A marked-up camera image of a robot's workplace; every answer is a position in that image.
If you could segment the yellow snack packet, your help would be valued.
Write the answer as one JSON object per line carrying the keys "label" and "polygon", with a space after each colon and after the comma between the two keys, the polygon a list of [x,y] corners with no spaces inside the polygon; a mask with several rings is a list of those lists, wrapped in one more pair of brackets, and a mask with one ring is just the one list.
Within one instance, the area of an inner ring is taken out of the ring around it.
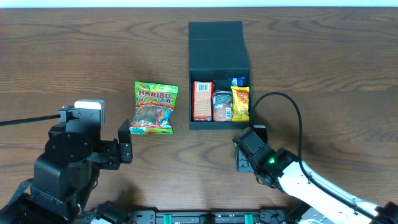
{"label": "yellow snack packet", "polygon": [[232,122],[249,121],[249,87],[231,86],[233,94]]}

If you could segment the blue cookie packet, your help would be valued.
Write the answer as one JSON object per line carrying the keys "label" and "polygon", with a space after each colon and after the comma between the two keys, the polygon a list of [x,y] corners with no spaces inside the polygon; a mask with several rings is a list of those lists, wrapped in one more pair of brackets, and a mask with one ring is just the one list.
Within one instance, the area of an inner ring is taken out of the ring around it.
{"label": "blue cookie packet", "polygon": [[246,78],[245,77],[229,77],[228,78],[231,86],[245,87]]}

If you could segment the orange snack carton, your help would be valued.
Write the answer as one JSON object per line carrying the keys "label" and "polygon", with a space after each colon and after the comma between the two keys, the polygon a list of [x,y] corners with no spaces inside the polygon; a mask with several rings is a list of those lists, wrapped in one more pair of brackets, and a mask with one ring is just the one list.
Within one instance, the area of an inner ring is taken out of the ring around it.
{"label": "orange snack carton", "polygon": [[194,82],[192,85],[192,118],[194,121],[212,121],[213,82]]}

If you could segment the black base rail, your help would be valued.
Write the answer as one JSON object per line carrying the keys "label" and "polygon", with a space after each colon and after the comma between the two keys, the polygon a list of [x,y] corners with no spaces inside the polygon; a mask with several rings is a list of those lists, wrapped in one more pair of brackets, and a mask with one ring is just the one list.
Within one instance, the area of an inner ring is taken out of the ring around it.
{"label": "black base rail", "polygon": [[309,223],[327,224],[332,221],[313,208],[299,208],[288,212],[286,210],[258,211],[207,211],[207,212],[156,212],[139,210],[135,212],[104,212],[101,215],[91,215],[83,219],[84,223],[137,223],[137,224],[283,224]]}

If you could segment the Haribo gummy worms bag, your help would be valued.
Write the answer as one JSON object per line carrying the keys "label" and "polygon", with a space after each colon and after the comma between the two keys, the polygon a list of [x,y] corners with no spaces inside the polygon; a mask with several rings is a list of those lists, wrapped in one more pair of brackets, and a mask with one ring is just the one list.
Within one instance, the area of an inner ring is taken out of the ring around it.
{"label": "Haribo gummy worms bag", "polygon": [[131,134],[173,134],[170,122],[178,95],[178,86],[135,82],[135,113]]}

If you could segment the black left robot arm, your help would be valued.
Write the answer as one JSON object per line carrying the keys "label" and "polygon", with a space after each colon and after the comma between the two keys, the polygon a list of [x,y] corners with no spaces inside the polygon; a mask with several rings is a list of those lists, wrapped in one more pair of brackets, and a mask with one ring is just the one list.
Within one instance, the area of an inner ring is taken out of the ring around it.
{"label": "black left robot arm", "polygon": [[1,209],[1,223],[90,223],[95,218],[84,209],[100,170],[117,170],[132,161],[129,121],[123,122],[112,141],[100,138],[97,125],[73,131],[67,126],[51,128],[33,178],[21,182]]}

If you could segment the brown Pringles can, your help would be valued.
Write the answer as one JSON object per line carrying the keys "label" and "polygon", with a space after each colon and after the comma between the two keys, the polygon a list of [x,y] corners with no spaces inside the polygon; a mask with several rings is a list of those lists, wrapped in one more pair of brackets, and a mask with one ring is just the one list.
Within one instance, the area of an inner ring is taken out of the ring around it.
{"label": "brown Pringles can", "polygon": [[231,91],[216,90],[212,96],[214,122],[231,122],[233,118],[233,94]]}

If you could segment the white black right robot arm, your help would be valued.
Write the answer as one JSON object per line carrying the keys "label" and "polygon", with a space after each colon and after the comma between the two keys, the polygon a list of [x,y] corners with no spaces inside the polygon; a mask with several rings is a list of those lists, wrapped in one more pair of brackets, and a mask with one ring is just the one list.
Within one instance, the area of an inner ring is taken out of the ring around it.
{"label": "white black right robot arm", "polygon": [[286,149],[237,144],[236,152],[236,161],[245,162],[259,183],[300,199],[333,223],[397,223],[396,203],[380,207],[350,194]]}

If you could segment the black gift box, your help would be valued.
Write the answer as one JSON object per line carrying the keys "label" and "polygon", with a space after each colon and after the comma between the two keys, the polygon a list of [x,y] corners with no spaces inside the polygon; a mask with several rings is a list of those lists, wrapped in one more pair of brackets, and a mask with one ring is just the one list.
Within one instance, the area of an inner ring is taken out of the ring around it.
{"label": "black gift box", "polygon": [[244,78],[251,87],[251,64],[241,21],[188,23],[189,129],[244,129],[248,122],[193,120],[193,84],[212,82],[216,90],[230,90],[230,78]]}

